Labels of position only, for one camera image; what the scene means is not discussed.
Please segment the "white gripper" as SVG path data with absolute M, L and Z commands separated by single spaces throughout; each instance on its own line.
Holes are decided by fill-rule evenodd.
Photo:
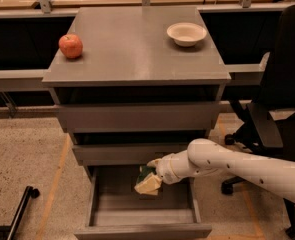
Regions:
M 176 154 L 171 153 L 162 158 L 151 160 L 147 163 L 149 167 L 156 170 L 156 174 L 149 173 L 148 175 L 140 175 L 137 179 L 134 189 L 139 194 L 157 195 L 158 189 L 162 182 L 168 185 L 175 184 L 181 181 L 181 178 L 174 170 L 174 163 L 179 158 Z

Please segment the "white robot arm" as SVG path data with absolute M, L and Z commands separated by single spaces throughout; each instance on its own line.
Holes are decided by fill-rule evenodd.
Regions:
M 135 190 L 157 195 L 162 183 L 196 178 L 205 169 L 225 169 L 295 204 L 295 162 L 229 150 L 208 139 L 195 139 L 186 150 L 142 166 Z

